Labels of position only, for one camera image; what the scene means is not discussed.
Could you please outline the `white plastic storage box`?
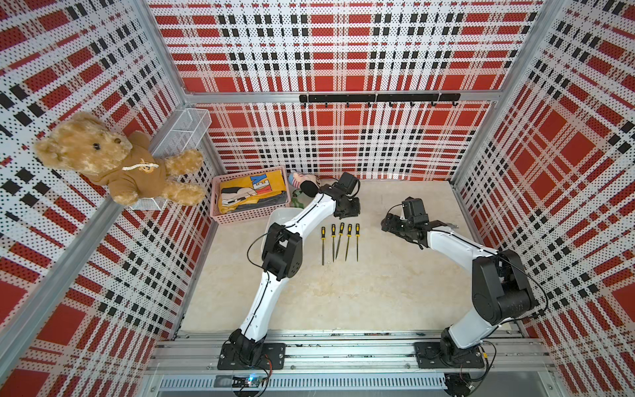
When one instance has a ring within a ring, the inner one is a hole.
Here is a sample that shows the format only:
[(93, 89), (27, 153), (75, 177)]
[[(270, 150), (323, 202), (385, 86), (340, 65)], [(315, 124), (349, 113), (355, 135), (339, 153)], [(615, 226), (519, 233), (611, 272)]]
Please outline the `white plastic storage box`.
[(271, 232), (270, 228), (273, 223), (279, 225), (286, 225), (288, 221), (292, 220), (296, 216), (302, 213), (302, 208), (277, 208), (269, 216), (269, 220), (266, 227), (267, 236), (277, 236), (277, 232)]

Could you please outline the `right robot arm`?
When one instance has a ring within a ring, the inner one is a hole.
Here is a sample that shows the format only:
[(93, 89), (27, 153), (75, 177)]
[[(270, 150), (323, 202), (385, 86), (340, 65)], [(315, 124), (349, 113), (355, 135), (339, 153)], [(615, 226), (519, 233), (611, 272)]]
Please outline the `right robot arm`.
[(516, 252), (483, 246), (446, 223), (431, 221), (420, 198), (407, 198), (401, 207), (401, 216), (385, 215), (384, 232), (447, 256), (471, 276), (471, 310), (442, 332), (440, 351), (445, 361), (459, 362), (502, 324), (538, 306), (532, 278)]

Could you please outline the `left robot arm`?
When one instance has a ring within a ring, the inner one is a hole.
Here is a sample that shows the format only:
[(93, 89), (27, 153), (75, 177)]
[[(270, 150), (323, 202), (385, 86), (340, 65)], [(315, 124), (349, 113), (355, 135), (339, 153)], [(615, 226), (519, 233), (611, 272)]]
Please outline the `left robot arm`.
[(307, 208), (284, 223), (271, 223), (262, 235), (262, 263), (258, 266), (262, 270), (261, 283), (248, 315), (229, 337), (241, 361), (254, 366), (260, 359), (277, 301), (302, 266), (304, 239), (328, 217), (358, 216), (359, 187), (360, 180), (344, 172), (337, 182), (320, 187)]

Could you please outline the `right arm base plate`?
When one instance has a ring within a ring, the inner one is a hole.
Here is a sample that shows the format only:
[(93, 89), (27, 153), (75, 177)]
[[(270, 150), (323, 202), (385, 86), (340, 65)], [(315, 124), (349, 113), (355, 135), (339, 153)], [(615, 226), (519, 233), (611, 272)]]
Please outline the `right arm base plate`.
[(419, 369), (485, 369), (486, 362), (478, 346), (468, 349), (445, 342), (416, 342), (415, 358)]

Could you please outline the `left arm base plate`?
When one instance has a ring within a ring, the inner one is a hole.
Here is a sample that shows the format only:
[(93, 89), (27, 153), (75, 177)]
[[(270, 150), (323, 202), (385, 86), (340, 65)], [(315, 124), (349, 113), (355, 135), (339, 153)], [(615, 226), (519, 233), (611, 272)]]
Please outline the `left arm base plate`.
[(284, 343), (268, 342), (255, 347), (236, 347), (230, 342), (225, 342), (218, 358), (217, 369), (220, 371), (281, 370), (284, 368), (286, 347)]

